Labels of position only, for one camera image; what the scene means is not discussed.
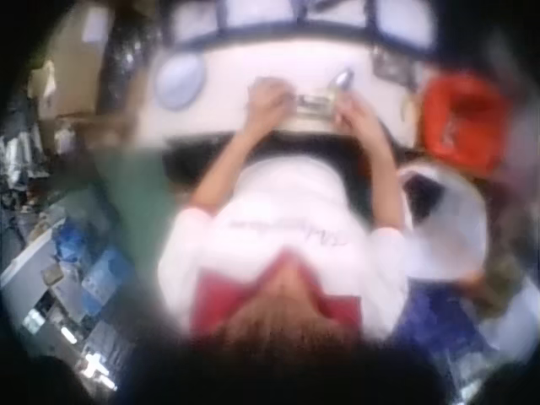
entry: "cardboard box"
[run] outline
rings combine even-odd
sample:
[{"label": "cardboard box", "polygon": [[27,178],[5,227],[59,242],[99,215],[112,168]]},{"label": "cardboard box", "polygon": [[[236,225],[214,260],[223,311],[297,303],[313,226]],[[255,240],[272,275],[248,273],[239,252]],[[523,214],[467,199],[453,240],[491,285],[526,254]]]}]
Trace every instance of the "cardboard box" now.
[{"label": "cardboard box", "polygon": [[114,14],[81,2],[60,21],[46,48],[46,62],[30,77],[41,120],[95,112],[100,70]]}]

